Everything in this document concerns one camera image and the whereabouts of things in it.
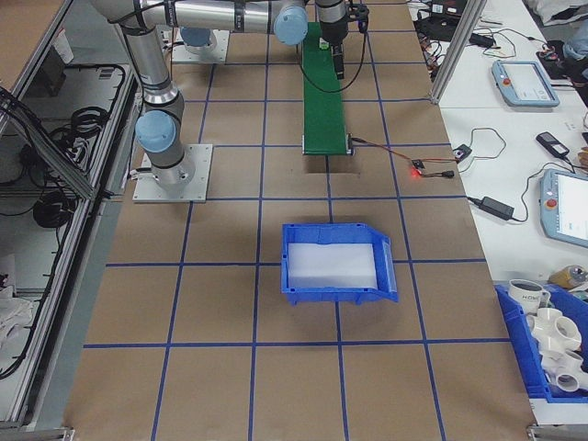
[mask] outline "white table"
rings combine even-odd
[[[503,22],[499,28],[512,28],[542,39],[522,0],[488,0],[487,9],[489,16]],[[513,32],[506,35],[516,46],[517,56],[510,60],[537,59],[536,52],[541,48],[539,42],[529,41]],[[503,45],[502,39],[498,40],[498,44],[505,51],[511,50],[510,45]],[[586,145],[581,135],[583,131],[588,131],[583,126],[586,106],[575,91],[565,88],[556,89],[560,98],[558,107],[529,109],[507,106],[491,74],[492,63],[496,59],[484,56],[482,51],[483,48],[475,46],[464,50],[439,106],[453,148],[462,143],[469,144],[471,130],[480,127],[494,128],[506,140],[507,147],[499,158],[476,161],[461,178],[468,196],[488,196],[500,200],[514,207],[514,215],[521,218],[525,216],[525,211],[520,198],[527,177],[548,162],[565,165],[550,156],[535,141],[535,137],[543,131],[551,132],[570,148],[570,158],[577,164],[576,153]],[[501,148],[501,141],[489,130],[475,133],[472,155],[493,156]],[[460,168],[465,168],[468,163],[469,160],[464,161]],[[511,278],[545,281],[551,273],[566,265],[588,267],[588,249],[549,239],[544,234],[539,219],[538,198],[539,179],[535,178],[531,180],[525,197],[529,219],[524,224],[500,220],[471,206],[494,281],[503,282]],[[588,405],[530,401],[538,424],[588,423]]]

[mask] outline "metal base plate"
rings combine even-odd
[[[135,202],[206,202],[209,188],[212,144],[188,144],[186,154],[196,165],[196,173],[190,182],[177,189],[160,187],[151,173],[140,174],[132,200]],[[151,167],[145,154],[141,167]]]
[[[202,51],[200,53],[188,52],[184,45],[175,46],[174,51],[174,64],[215,64],[224,63],[227,59],[227,50],[229,48],[229,36],[231,35],[228,30],[216,30],[212,32],[217,39],[217,45],[212,51]],[[180,33],[177,33],[175,42],[183,41]]]

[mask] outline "blue tape grid line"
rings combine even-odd
[[[395,259],[394,264],[483,264],[486,259]],[[107,264],[108,268],[133,268],[154,266],[280,266],[279,262],[113,262]]]
[[[202,120],[200,121],[200,131],[198,134],[198,142],[202,142],[202,134],[204,132],[204,122],[206,120],[206,116],[207,116],[207,112],[208,112],[208,108],[209,108],[208,99],[210,98],[210,89],[211,89],[212,81],[214,80],[215,69],[216,69],[216,65],[213,65],[212,68],[210,69],[210,79],[209,79],[208,91],[207,91],[207,102],[205,103],[204,110],[202,112],[203,114],[202,114]],[[180,288],[182,285],[182,274],[184,272],[184,266],[182,264],[184,263],[184,260],[186,258],[187,239],[190,234],[190,222],[192,221],[193,209],[194,209],[194,202],[190,202],[190,204],[188,205],[186,228],[184,230],[184,240],[182,242],[182,253],[180,255],[180,262],[179,262],[180,265],[178,265],[178,270],[177,270],[177,281],[175,284],[174,302],[173,302],[173,306],[172,306],[172,312],[171,312],[171,317],[170,317],[170,322],[169,322],[169,330],[168,330],[168,334],[167,334],[167,347],[165,348],[164,365],[162,367],[162,376],[161,376],[161,379],[159,382],[159,390],[157,392],[157,403],[155,405],[155,415],[153,417],[153,428],[152,428],[152,432],[151,432],[151,441],[156,441],[156,438],[157,438],[157,427],[159,425],[159,415],[161,412],[162,401],[164,398],[165,377],[167,375],[167,366],[169,363],[169,353],[170,353],[170,349],[171,349],[170,344],[172,343],[172,339],[173,339],[173,335],[174,335],[175,314],[177,311],[177,302],[179,299]]]
[[[329,222],[334,222],[333,213],[333,192],[331,190],[331,166],[329,164],[329,157],[325,156],[325,168],[327,174],[327,200],[329,204]],[[343,347],[341,345],[341,312],[339,309],[339,302],[334,305],[335,324],[337,328],[337,358],[339,363],[339,384],[341,389],[341,414],[343,416],[343,434],[345,441],[349,441],[349,423],[347,420],[347,398],[345,393],[345,362],[343,358]]]
[[[267,126],[267,88],[269,76],[269,36],[266,38],[266,78],[265,78],[265,98],[264,103],[264,121],[262,130],[262,147],[261,147],[261,166],[259,169],[259,202],[257,211],[257,244],[255,245],[255,292],[254,292],[254,323],[253,323],[253,346],[251,348],[251,377],[249,380],[249,424],[247,428],[248,441],[253,440],[254,436],[254,419],[255,419],[255,368],[257,361],[257,350],[255,343],[257,342],[257,312],[259,307],[259,272],[261,260],[261,226],[263,218],[263,195],[264,195],[264,163],[266,159],[266,126]]]
[[[482,345],[510,343],[510,338],[434,338],[430,340],[349,340],[333,342],[171,342],[171,343],[88,343],[84,349],[144,349],[175,347],[305,347],[305,346],[395,346],[395,345]]]
[[[389,32],[390,31],[370,31],[374,32]],[[413,32],[413,30],[398,30],[393,32]],[[426,98],[413,98],[413,99],[393,99],[393,100],[385,100],[381,98],[380,89],[379,89],[379,81],[377,76],[377,69],[376,66],[379,64],[423,64],[422,62],[373,62],[373,52],[371,48],[371,43],[367,41],[368,50],[370,55],[372,55],[371,62],[367,62],[368,65],[371,65],[371,68],[374,73],[374,78],[376,82],[376,88],[378,92],[378,99],[377,100],[346,100],[345,102],[374,102],[379,103],[380,114],[382,118],[382,123],[384,127],[384,132],[387,140],[388,146],[393,147],[412,147],[412,146],[440,146],[440,145],[448,145],[447,143],[404,143],[404,144],[394,144],[390,142],[390,134],[388,130],[388,124],[386,122],[383,103],[387,102],[410,102],[410,101],[428,101]],[[346,396],[345,396],[345,362],[344,362],[344,352],[343,347],[345,346],[358,346],[358,345],[423,345],[424,352],[426,356],[427,368],[429,371],[429,379],[431,382],[431,388],[433,392],[433,397],[435,401],[435,411],[437,415],[437,421],[439,424],[439,430],[441,437],[444,441],[447,440],[445,434],[445,427],[443,423],[443,417],[440,409],[439,399],[437,396],[436,386],[435,386],[435,375],[432,367],[431,356],[429,353],[429,345],[446,345],[446,344],[495,344],[495,343],[507,343],[510,342],[508,338],[473,338],[473,339],[427,339],[426,330],[424,326],[424,317],[423,311],[419,299],[419,291],[418,286],[416,283],[416,277],[414,274],[414,265],[420,264],[458,264],[458,263],[483,263],[485,259],[412,259],[410,245],[408,243],[408,236],[406,230],[406,222],[403,216],[402,211],[402,201],[405,199],[411,198],[464,198],[463,195],[455,195],[455,196],[402,196],[400,191],[398,191],[398,179],[396,176],[396,170],[394,168],[394,163],[392,161],[391,155],[390,157],[390,167],[392,171],[394,186],[396,186],[398,191],[397,197],[390,197],[390,198],[334,198],[331,193],[331,184],[330,184],[330,172],[329,172],[329,161],[328,158],[325,159],[326,167],[327,167],[327,202],[329,205],[329,218],[330,222],[333,222],[334,214],[333,214],[333,201],[334,200],[365,200],[365,199],[374,199],[374,200],[396,200],[399,206],[399,211],[401,214],[401,224],[404,233],[404,241],[407,249],[408,259],[406,260],[397,260],[396,263],[399,264],[407,264],[411,270],[411,277],[413,280],[413,288],[414,288],[414,295],[416,299],[416,305],[419,315],[419,322],[421,326],[422,332],[422,339],[415,339],[415,340],[382,340],[382,341],[344,341],[341,334],[341,314],[339,309],[339,304],[335,304],[335,321],[336,321],[336,328],[337,328],[337,341],[336,342],[257,342],[257,311],[258,311],[258,302],[259,302],[259,273],[260,268],[262,266],[279,266],[280,263],[261,263],[260,262],[260,253],[261,253],[261,228],[262,228],[262,214],[263,214],[263,202],[265,200],[325,200],[325,198],[264,198],[263,197],[263,178],[264,178],[264,163],[265,163],[265,149],[266,148],[273,148],[273,147],[300,147],[299,145],[285,145],[285,146],[274,146],[274,145],[266,145],[266,117],[267,117],[267,104],[270,102],[301,102],[301,100],[269,100],[268,99],[268,76],[269,76],[269,66],[272,64],[280,64],[280,63],[270,63],[269,62],[269,37],[266,40],[266,63],[259,63],[260,65],[264,65],[266,69],[266,77],[265,77],[265,99],[256,101],[256,100],[211,100],[210,98],[210,90],[211,85],[214,79],[214,72],[215,66],[211,69],[210,79],[209,79],[209,87],[207,92],[207,97],[205,100],[191,100],[187,102],[202,102],[204,103],[204,112],[200,126],[200,134],[199,134],[199,141],[202,139],[202,133],[204,130],[204,124],[207,116],[207,110],[209,103],[217,103],[217,102],[260,102],[264,103],[264,118],[263,118],[263,139],[261,146],[252,146],[252,147],[261,147],[262,150],[262,159],[261,159],[261,166],[260,166],[260,188],[259,188],[259,198],[214,198],[211,200],[256,200],[258,201],[258,223],[257,223],[257,244],[256,244],[256,257],[254,263],[188,263],[185,262],[186,251],[187,251],[187,240],[189,236],[190,230],[190,222],[192,218],[193,210],[195,206],[190,203],[189,211],[187,214],[187,223],[186,229],[184,234],[184,240],[182,244],[182,253],[180,262],[146,262],[146,263],[109,263],[107,264],[108,267],[149,267],[149,266],[170,266],[170,267],[177,267],[177,280],[175,286],[175,296],[173,301],[173,308],[170,317],[167,341],[164,343],[134,343],[134,344],[127,344],[127,343],[114,343],[114,344],[87,344],[84,345],[85,349],[110,349],[110,348],[164,348],[165,355],[164,355],[164,362],[162,367],[162,375],[160,379],[160,386],[158,391],[155,415],[153,418],[153,429],[152,429],[152,436],[151,440],[155,441],[157,437],[157,428],[159,424],[159,417],[162,408],[163,396],[164,396],[164,388],[165,388],[165,376],[167,372],[167,367],[169,364],[169,356],[170,350],[176,347],[251,347],[252,349],[252,358],[251,358],[251,378],[250,378],[250,400],[249,400],[249,427],[248,427],[248,439],[251,441],[253,439],[253,427],[254,427],[254,387],[255,387],[255,362],[256,362],[256,348],[257,347],[299,347],[299,346],[336,346],[338,348],[338,360],[339,360],[339,376],[340,376],[340,387],[341,387],[341,403],[342,403],[342,418],[343,418],[343,427],[344,427],[344,434],[345,440],[349,440],[349,430],[348,430],[348,422],[347,422],[347,409],[346,409]],[[223,145],[215,146],[215,148],[222,148],[225,147]],[[370,146],[361,146],[361,148],[370,148]],[[185,266],[255,266],[255,285],[254,285],[254,314],[253,314],[253,332],[252,332],[252,342],[173,342],[173,332],[174,332],[174,325],[175,325],[175,314],[177,309],[177,303],[179,299],[179,292],[181,288],[181,281],[183,275],[183,269]]]
[[[373,57],[373,51],[372,51],[372,48],[371,48],[371,40],[370,40],[369,36],[367,36],[367,46],[369,48],[370,58],[371,58],[371,60],[373,60],[374,57]],[[377,90],[377,93],[378,93],[378,97],[381,98],[381,93],[380,93],[380,88],[379,88],[379,80],[378,80],[378,72],[376,70],[375,64],[372,63],[371,64],[371,67],[372,67],[372,70],[373,70],[373,73],[374,73],[374,78],[375,78],[375,81],[376,81],[376,90]],[[381,118],[382,118],[382,123],[383,123],[383,126],[384,126],[384,135],[385,135],[385,138],[386,138],[386,143],[390,144],[390,132],[388,130],[388,124],[387,124],[387,121],[386,121],[386,114],[385,114],[385,111],[384,111],[384,105],[383,105],[383,102],[381,102],[381,101],[379,102],[379,111],[380,111]],[[400,191],[400,186],[398,185],[398,178],[396,176],[396,168],[394,166],[394,161],[392,160],[391,153],[388,153],[388,156],[390,158],[390,166],[391,166],[391,169],[392,169],[392,177],[393,177],[393,180],[394,180],[394,186],[396,186],[397,194],[400,196],[401,195],[401,191]],[[443,423],[443,415],[441,413],[441,406],[439,404],[439,397],[438,397],[438,393],[437,393],[436,385],[435,385],[435,372],[433,371],[433,364],[432,364],[432,361],[431,361],[431,354],[430,354],[430,351],[429,351],[429,344],[426,342],[426,330],[425,330],[425,327],[424,327],[423,310],[421,308],[421,301],[419,299],[419,291],[418,291],[418,286],[417,286],[417,283],[416,283],[416,276],[414,274],[414,266],[413,266],[413,263],[411,262],[412,261],[411,247],[410,247],[409,241],[408,241],[408,231],[407,231],[407,228],[406,228],[406,221],[405,221],[404,212],[403,212],[403,209],[402,209],[402,201],[401,201],[401,198],[398,198],[398,209],[399,209],[400,216],[401,216],[402,232],[404,234],[404,243],[406,245],[406,253],[407,253],[407,256],[408,256],[408,259],[409,259],[409,268],[411,270],[411,279],[413,280],[413,289],[414,289],[414,296],[415,296],[415,300],[416,300],[416,308],[417,308],[418,315],[419,315],[419,323],[420,323],[420,326],[421,326],[421,334],[423,335],[423,340],[424,340],[424,342],[423,342],[424,355],[425,355],[425,358],[426,358],[427,369],[429,371],[429,380],[431,382],[431,392],[433,393],[433,401],[435,403],[435,412],[436,412],[436,416],[437,416],[437,422],[438,422],[438,425],[439,425],[439,432],[441,434],[442,441],[447,441],[447,437],[446,437],[446,434],[445,434],[445,426],[444,426],[444,423]]]

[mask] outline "tablet screen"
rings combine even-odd
[[[588,240],[588,181],[558,175],[560,221],[558,232]]]
[[[503,66],[518,99],[523,101],[549,101],[552,99],[535,65],[505,63]]]

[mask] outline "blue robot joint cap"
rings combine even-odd
[[[152,110],[137,119],[137,140],[149,153],[161,153],[175,141],[175,123],[172,117],[161,110]]]

